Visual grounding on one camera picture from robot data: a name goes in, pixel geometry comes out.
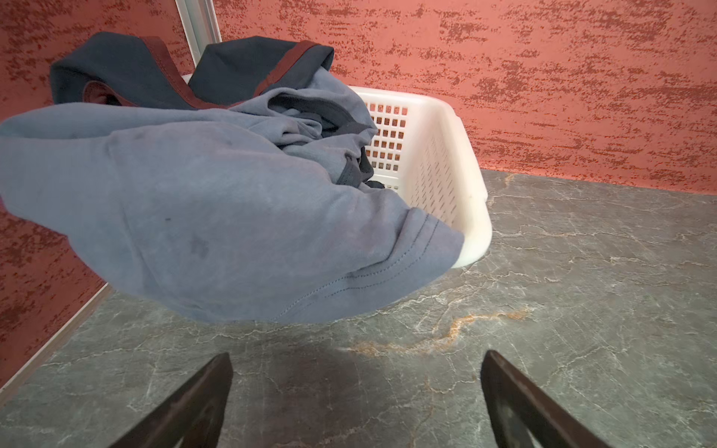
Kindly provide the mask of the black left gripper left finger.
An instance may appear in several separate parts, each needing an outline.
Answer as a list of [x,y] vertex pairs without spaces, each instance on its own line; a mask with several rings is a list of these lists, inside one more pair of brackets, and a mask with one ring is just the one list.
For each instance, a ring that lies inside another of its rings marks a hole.
[[230,356],[221,353],[112,445],[216,447],[232,381]]

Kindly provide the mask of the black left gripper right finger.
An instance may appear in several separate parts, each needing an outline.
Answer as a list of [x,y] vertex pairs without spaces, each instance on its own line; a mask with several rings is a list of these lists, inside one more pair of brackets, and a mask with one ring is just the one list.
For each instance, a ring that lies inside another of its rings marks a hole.
[[498,447],[609,447],[498,351],[485,352],[480,381]]

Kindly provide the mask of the grey-blue tank top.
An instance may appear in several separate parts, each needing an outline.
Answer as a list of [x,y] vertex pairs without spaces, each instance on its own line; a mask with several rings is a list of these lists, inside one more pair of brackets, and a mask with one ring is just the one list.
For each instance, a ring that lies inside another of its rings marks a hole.
[[1,125],[1,199],[116,289],[193,319],[316,323],[451,269],[463,235],[367,184],[366,104],[320,69],[233,108],[69,103]]

